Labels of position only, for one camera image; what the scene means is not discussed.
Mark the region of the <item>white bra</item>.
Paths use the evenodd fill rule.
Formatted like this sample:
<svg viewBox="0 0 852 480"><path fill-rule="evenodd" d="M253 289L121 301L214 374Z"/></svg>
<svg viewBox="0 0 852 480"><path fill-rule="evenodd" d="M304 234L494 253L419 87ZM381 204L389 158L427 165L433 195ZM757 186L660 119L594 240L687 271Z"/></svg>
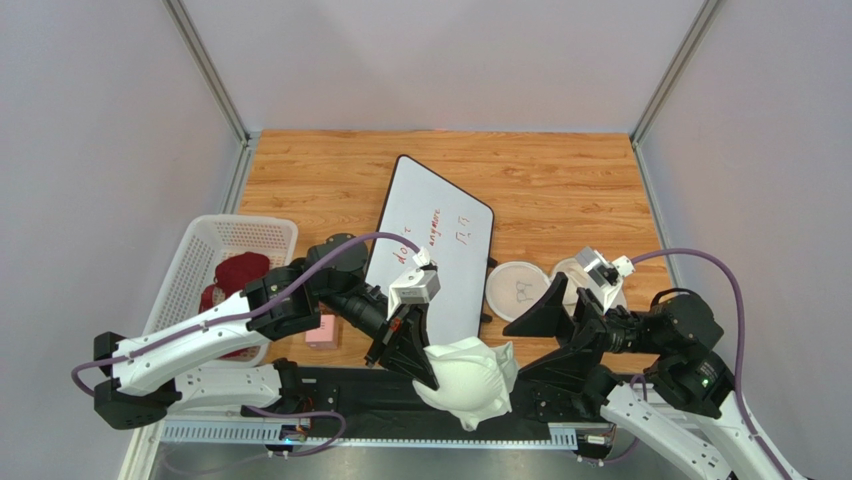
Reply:
<svg viewBox="0 0 852 480"><path fill-rule="evenodd" d="M490 347L468 337L430 345L425 353L438 387L414 380L414 391L426 405L458 419L463 430L473 432L480 423L513 411L511 393L520 366L512 342Z"/></svg>

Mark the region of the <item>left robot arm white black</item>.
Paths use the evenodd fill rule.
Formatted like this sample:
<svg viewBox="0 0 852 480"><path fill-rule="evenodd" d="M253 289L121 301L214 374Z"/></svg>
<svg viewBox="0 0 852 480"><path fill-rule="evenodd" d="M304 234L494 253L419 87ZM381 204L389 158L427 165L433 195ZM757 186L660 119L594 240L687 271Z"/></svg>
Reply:
<svg viewBox="0 0 852 480"><path fill-rule="evenodd" d="M238 370L212 361L316 329L323 310L370 339L368 365L437 388L426 354L437 265L425 248L405 242L406 270L388 287L373 286L366 281L367 244L364 235L334 235L179 324L135 338L97 336L92 366L104 380L88 391L95 412L116 430L216 407L233 406L249 417L313 415L314 395L296 363L279 359Z"/></svg>

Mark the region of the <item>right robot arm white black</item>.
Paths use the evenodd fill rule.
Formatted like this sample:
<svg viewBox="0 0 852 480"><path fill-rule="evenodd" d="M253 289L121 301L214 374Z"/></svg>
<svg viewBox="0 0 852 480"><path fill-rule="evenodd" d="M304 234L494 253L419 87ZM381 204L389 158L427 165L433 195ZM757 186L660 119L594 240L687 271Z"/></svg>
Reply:
<svg viewBox="0 0 852 480"><path fill-rule="evenodd" d="M800 478L739 397L734 372L714 351L724 331L697 293L662 291L649 311L635 312L606 309L591 290L580 288L573 312L567 312L562 303L567 285L566 276L557 275L503 330L509 337L552 337L558 343L518 373L531 389L538 417L606 420L691 479ZM641 398L603 364L606 353L656 355L644 380L701 433L684 429Z"/></svg>

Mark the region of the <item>white mesh laundry bag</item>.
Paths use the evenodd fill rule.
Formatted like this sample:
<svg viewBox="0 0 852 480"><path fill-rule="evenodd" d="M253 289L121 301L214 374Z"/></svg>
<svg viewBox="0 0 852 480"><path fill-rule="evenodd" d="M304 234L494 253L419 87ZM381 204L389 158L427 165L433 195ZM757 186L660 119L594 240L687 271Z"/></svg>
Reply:
<svg viewBox="0 0 852 480"><path fill-rule="evenodd" d="M512 322L543 296L557 273L564 273L568 278L563 304L569 313L575 309L578 302L577 290L580 288L590 289L604 310L627 306L624 284L612 303L601 302L600 292L575 256L559 261L549 274L526 261L511 261L497 266L486 280L485 299L488 306L498 317Z"/></svg>

